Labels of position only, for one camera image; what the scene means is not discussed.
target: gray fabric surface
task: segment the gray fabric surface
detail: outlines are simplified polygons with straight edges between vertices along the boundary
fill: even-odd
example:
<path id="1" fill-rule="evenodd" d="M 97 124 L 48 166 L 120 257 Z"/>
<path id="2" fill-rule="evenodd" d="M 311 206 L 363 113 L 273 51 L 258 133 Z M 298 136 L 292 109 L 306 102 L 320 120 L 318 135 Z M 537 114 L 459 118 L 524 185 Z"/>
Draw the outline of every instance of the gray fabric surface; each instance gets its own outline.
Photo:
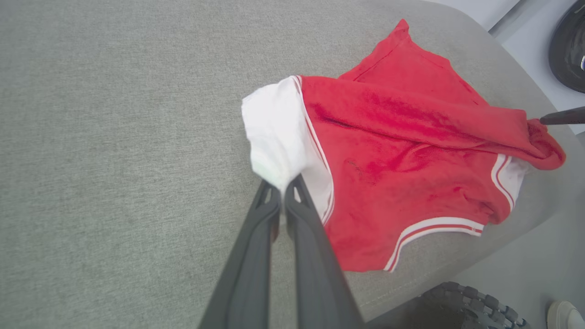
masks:
<path id="1" fill-rule="evenodd" d="M 401 18 L 492 105 L 554 111 L 478 24 L 426 2 L 0 2 L 0 327 L 195 327 L 259 184 L 240 100 L 290 74 L 338 76 Z M 347 274 L 365 318 L 582 189 L 577 139 L 551 130 L 568 162 L 528 175 L 503 225 L 417 240 L 396 273 Z M 274 328 L 294 327 L 292 261 L 281 234 Z"/>

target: black tire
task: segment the black tire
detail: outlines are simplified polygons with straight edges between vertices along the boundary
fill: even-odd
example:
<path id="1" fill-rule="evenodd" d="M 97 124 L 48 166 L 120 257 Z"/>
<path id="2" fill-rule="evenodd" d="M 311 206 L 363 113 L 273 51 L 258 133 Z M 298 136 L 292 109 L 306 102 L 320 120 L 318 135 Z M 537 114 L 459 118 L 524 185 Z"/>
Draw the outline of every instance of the black tire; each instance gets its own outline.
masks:
<path id="1" fill-rule="evenodd" d="M 450 313 L 463 314 L 465 329 L 531 329 L 530 325 L 509 306 L 495 297 L 456 282 L 445 282 L 422 295 L 428 307 L 439 307 Z"/>

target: white floor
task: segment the white floor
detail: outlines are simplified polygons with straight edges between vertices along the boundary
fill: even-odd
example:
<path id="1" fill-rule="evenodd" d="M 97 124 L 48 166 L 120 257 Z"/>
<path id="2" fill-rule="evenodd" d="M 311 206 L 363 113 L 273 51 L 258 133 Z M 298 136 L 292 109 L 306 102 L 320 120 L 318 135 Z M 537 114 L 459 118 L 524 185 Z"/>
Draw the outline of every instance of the white floor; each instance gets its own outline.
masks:
<path id="1" fill-rule="evenodd" d="M 585 143 L 583 133 L 578 137 Z M 585 194 L 578 200 L 452 280 L 498 298 L 533 329 L 546 328 L 554 300 L 585 314 Z"/>

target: red fabric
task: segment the red fabric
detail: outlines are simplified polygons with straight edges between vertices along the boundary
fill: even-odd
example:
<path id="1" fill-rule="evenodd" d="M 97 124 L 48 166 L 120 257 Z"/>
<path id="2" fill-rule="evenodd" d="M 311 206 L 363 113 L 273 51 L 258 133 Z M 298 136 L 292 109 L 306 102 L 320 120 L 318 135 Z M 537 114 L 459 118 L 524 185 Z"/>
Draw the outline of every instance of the red fabric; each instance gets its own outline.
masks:
<path id="1" fill-rule="evenodd" d="M 489 106 L 404 20 L 339 78 L 302 77 L 302 93 L 333 176 L 325 229 L 343 270 L 384 268 L 422 220 L 503 221 L 510 205 L 490 176 L 498 153 L 544 170 L 565 161 L 545 126 Z"/>

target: white shoe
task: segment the white shoe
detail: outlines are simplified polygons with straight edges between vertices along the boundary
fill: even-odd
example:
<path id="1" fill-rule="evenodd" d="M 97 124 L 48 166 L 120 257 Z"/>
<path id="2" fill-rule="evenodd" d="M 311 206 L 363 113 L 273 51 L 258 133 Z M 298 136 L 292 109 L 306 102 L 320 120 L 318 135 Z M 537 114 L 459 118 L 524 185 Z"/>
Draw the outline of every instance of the white shoe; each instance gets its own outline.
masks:
<path id="1" fill-rule="evenodd" d="M 546 316 L 548 329 L 585 329 L 585 321 L 579 311 L 568 301 L 556 301 Z"/>

